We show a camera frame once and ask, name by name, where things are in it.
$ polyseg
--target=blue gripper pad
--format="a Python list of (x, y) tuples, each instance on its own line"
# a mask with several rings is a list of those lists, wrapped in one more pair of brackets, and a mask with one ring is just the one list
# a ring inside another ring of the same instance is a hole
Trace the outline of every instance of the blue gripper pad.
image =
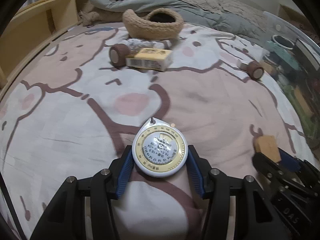
[(284, 150), (282, 150), (280, 148), (278, 148), (278, 149), (279, 149), (279, 153), (280, 153), (280, 157), (281, 157), (280, 164), (291, 172), (299, 172), (300, 165), (299, 165), (298, 160), (296, 160), (290, 154), (286, 153)]
[(187, 165), (188, 174), (192, 180), (192, 183), (196, 192), (199, 194), (201, 198), (204, 198), (204, 194), (205, 194), (204, 184), (203, 184), (204, 180), (199, 170), (199, 167), (196, 163), (196, 160), (192, 155), (192, 151), (190, 150), (190, 148), (188, 149), (188, 157), (186, 160), (186, 165)]
[(129, 181), (133, 164), (134, 164), (134, 160), (132, 157), (132, 150), (130, 149), (118, 176), (118, 183), (117, 183), (117, 190), (116, 190), (117, 199), (119, 199), (121, 195), (124, 193), (125, 187), (127, 186), (127, 183)]

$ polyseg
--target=black strap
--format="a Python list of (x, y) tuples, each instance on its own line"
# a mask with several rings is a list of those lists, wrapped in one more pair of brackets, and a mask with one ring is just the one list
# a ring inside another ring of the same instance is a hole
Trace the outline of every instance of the black strap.
[(5, 183), (4, 183), (4, 179), (3, 179), (3, 177), (2, 177), (1, 172), (0, 172), (0, 189), (1, 189), (2, 194), (3, 194), (3, 196), (4, 196), (4, 199), (5, 199), (5, 201), (6, 201), (7, 205), (8, 205), (9, 211), (10, 211), (10, 213), (11, 213), (11, 215), (12, 215), (13, 222), (14, 222), (14, 224), (16, 225), (16, 228), (17, 228), (17, 230), (18, 230), (18, 233), (19, 233), (19, 235), (20, 235), (20, 238), (21, 238), (22, 240), (27, 240), (27, 238), (26, 238), (26, 236), (25, 236), (25, 234), (24, 234), (24, 232), (23, 232), (23, 230), (22, 230), (22, 227), (21, 227), (21, 225), (20, 225), (20, 222), (19, 222), (17, 213), (16, 213), (16, 211), (14, 210), (14, 206), (13, 206), (13, 204), (12, 204), (12, 201), (11, 201), (11, 198), (10, 198), (10, 195), (9, 195), (9, 192), (8, 192), (8, 189), (7, 189), (7, 186), (6, 186)]

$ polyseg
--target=silver bolt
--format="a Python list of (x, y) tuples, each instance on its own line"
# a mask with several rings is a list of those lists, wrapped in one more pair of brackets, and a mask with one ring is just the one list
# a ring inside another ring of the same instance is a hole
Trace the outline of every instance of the silver bolt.
[(220, 173), (220, 171), (218, 169), (216, 169), (216, 168), (213, 168), (213, 169), (210, 170), (210, 173), (212, 175), (218, 175)]
[(67, 177), (66, 178), (66, 181), (68, 182), (68, 183), (72, 183), (72, 182), (74, 182), (75, 181), (75, 177), (74, 176), (69, 176), (69, 177)]
[(251, 175), (245, 176), (245, 179), (246, 179), (248, 182), (254, 182), (254, 177), (252, 177)]
[(110, 173), (110, 170), (109, 169), (103, 169), (100, 171), (100, 173), (104, 176), (108, 175)]

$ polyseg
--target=bed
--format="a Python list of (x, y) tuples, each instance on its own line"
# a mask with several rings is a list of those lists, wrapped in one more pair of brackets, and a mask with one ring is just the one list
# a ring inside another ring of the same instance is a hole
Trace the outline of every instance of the bed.
[[(152, 116), (175, 123), (200, 157), (229, 176), (258, 179), (252, 143), (261, 135), (319, 168), (276, 81), (268, 73), (253, 81), (237, 67), (238, 60), (260, 61), (262, 47), (185, 23), (173, 63), (161, 73), (110, 64), (110, 46), (127, 38), (122, 23), (77, 26), (36, 56), (1, 101), (0, 169), (28, 238), (66, 177), (107, 168)], [(207, 204), (185, 167), (165, 179), (134, 167), (126, 192), (112, 202), (121, 239), (198, 239)], [(16, 233), (2, 197), (0, 211)]]

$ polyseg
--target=bed sheet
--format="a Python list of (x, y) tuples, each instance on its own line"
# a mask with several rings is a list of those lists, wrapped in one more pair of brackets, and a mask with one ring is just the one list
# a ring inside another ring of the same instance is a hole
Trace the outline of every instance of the bed sheet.
[[(151, 116), (174, 122), (200, 157), (229, 176), (257, 178), (252, 142), (263, 134), (318, 167), (276, 81), (268, 73), (253, 81), (236, 66), (260, 58), (260, 46), (185, 24), (173, 63), (161, 73), (110, 64), (110, 46), (127, 38), (124, 27), (65, 38), (0, 109), (0, 168), (28, 238), (66, 177), (107, 168)], [(112, 202), (121, 239), (198, 239), (207, 202), (190, 185), (185, 167), (163, 179), (135, 167)], [(15, 230), (2, 197), (0, 211)]]

